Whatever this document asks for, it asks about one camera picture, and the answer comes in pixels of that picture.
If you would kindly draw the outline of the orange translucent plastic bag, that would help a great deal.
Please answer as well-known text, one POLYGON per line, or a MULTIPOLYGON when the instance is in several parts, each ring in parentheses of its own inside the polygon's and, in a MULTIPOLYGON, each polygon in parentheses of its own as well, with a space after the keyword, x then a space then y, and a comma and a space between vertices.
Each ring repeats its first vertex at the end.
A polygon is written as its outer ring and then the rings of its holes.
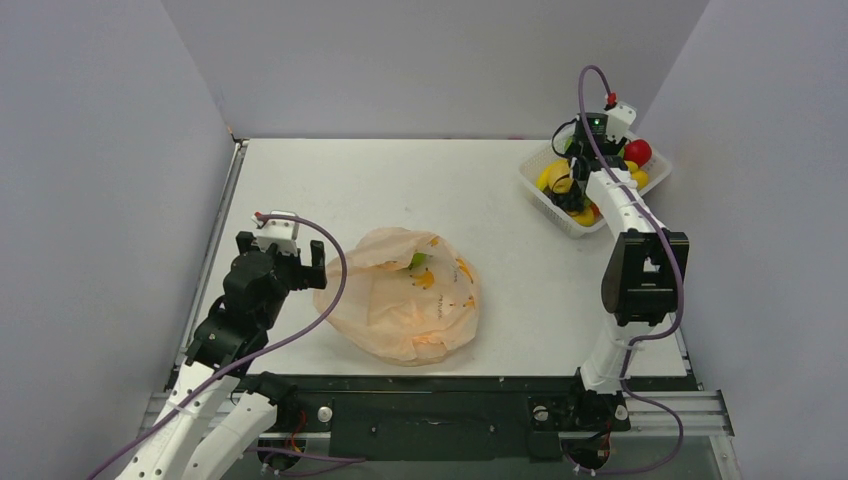
POLYGON ((476 336, 482 280, 442 236, 401 227, 368 232, 344 260, 326 266, 313 305, 354 345, 401 366, 439 363, 476 336), (430 255, 414 270, 414 253, 430 255))

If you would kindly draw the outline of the red fake apple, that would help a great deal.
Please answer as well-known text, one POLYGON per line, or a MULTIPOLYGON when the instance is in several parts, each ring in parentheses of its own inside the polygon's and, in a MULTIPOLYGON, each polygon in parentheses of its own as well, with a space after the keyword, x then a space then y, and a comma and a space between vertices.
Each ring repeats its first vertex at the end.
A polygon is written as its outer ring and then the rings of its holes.
POLYGON ((639 168, 646 165, 653 157, 653 149, 644 139, 635 139, 628 142, 624 146, 623 152, 624 160, 634 163, 639 168))

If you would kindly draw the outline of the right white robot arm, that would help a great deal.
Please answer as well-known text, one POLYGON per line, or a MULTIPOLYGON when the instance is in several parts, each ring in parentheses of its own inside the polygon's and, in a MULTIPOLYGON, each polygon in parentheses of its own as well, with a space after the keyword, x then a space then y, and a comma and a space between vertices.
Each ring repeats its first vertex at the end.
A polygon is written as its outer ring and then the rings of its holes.
POLYGON ((689 241, 657 219, 641 194, 642 170, 624 150, 631 117, 613 110, 572 120, 570 140, 558 152, 561 173, 547 181, 554 204, 579 223, 602 219, 615 243, 601 281, 608 319, 588 359, 580 386, 564 400, 568 426, 611 430, 627 421, 623 393, 630 364, 644 342, 670 336, 657 327, 683 306, 689 241))

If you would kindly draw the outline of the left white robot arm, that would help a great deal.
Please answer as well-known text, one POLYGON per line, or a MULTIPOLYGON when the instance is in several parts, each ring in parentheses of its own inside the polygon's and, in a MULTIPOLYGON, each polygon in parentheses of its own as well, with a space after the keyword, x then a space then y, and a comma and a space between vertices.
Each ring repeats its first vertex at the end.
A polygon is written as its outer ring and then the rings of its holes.
POLYGON ((251 364, 269 352, 269 332, 290 293, 327 285, 325 245, 310 242, 303 263, 295 231, 264 236, 243 231, 222 294, 199 324, 166 406, 130 446, 121 479, 178 479, 219 406, 251 364))

